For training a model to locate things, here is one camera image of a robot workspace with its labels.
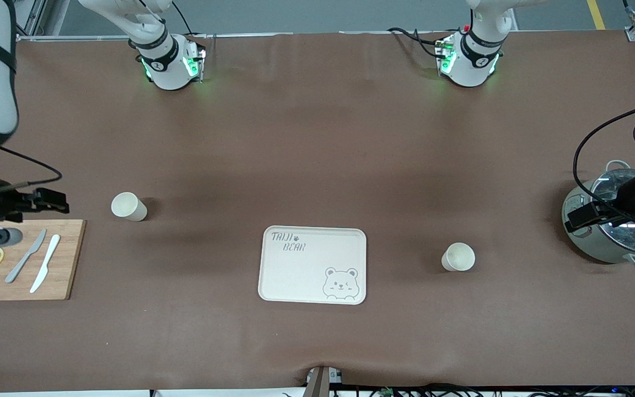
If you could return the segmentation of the white plastic cup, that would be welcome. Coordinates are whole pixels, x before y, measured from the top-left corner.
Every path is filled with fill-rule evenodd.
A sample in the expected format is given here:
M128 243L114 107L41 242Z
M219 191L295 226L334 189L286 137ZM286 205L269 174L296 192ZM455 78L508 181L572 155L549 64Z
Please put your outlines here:
M146 205L136 194L131 192L122 192L116 195L110 208L114 216L133 222L143 221L148 215Z
M455 242L443 253L441 263L450 272L468 271L476 261L474 250L464 242Z

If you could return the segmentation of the grey cooking pot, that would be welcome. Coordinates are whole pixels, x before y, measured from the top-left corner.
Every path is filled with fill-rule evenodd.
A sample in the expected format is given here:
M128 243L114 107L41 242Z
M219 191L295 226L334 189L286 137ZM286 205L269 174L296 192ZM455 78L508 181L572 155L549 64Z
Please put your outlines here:
M607 163L605 172L609 169L616 168L631 168L628 163L621 160L611 160ZM570 191L562 206L562 223L564 226L564 204L566 202L592 202L590 200L593 197L593 192L590 191L593 181L596 179L590 179L581 186L577 186ZM620 264L624 261L635 265L635 250L627 249L620 243L615 242L605 234L600 224L605 223L607 219L599 211L598 224L590 226L589 228L579 229L575 232L567 232L567 236L571 239L572 243L579 248L580 251L587 254L593 259L602 261L608 264Z

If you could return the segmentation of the glass pot lid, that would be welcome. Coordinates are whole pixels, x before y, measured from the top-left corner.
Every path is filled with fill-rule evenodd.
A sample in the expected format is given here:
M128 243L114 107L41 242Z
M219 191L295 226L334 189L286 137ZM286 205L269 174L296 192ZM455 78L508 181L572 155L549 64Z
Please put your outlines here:
M609 169L607 173L635 173L635 169L632 168L616 168ZM593 192L593 184L590 188L590 191ZM592 202L595 202L597 196L590 198ZM626 247L630 250L635 250L635 221L625 221L625 219L621 219L620 221L615 221L614 219L606 218L607 221L605 223L600 224L601 230L607 234L608 237L615 240L615 242L620 243L622 246Z

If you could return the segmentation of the white plastic knife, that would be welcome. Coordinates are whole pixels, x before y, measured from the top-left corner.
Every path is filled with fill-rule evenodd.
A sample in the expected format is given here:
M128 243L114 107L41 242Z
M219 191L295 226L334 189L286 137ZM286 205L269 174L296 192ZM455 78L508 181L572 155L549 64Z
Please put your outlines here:
M61 236L59 234L54 234L51 237L50 243L48 244L48 247L46 249L46 254L42 261L42 264L40 266L36 279L33 281L33 284L30 287L29 292L31 294L35 293L40 288L40 286L42 286L42 283L45 281L45 278L50 270L49 269L50 261L53 257L53 254L56 251L56 248L58 247L58 244L60 243L60 240L61 240Z

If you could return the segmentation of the grey plastic knife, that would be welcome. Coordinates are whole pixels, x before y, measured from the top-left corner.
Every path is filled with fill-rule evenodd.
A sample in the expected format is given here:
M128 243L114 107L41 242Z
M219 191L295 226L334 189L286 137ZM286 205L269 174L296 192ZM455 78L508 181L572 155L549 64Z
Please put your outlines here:
M35 239L35 241L32 243L28 251L26 251L26 253L20 259L20 261L18 261L18 263L11 270L8 276L5 277L4 279L5 283L10 284L13 281L15 281L16 277L18 277L18 274L20 274L20 271L23 269L23 266L25 266L28 259L40 249L40 247L43 244L43 241L45 240L45 237L46 237L46 229L42 229L37 239Z

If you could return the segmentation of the wooden cutting board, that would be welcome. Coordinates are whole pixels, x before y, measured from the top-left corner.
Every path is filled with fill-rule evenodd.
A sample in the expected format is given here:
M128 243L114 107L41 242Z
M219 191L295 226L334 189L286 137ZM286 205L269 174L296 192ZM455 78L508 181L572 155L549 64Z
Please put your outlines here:
M23 232L20 243L3 247L5 258L0 263L0 301L68 299L76 274L86 225L87 222L84 219L28 219L23 223L0 223L0 228L16 228ZM46 237L40 249L28 259L15 281L10 284L5 283L5 277L28 251L42 229L46 229ZM59 234L61 240L50 261L50 270L42 286L31 294L30 287L36 279L54 234Z

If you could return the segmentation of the white bear print tray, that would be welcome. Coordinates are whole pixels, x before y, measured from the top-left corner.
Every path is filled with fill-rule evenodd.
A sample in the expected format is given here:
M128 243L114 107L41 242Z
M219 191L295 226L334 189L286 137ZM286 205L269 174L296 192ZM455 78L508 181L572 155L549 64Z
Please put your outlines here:
M270 226L257 291L271 302L359 305L367 297L367 236L355 228Z

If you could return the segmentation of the aluminium frame rail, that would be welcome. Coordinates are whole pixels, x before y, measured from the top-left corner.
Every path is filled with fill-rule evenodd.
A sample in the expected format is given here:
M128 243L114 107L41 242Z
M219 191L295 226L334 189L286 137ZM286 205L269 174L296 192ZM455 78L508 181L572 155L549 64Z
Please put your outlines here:
M18 37L57 37L71 0L13 0Z

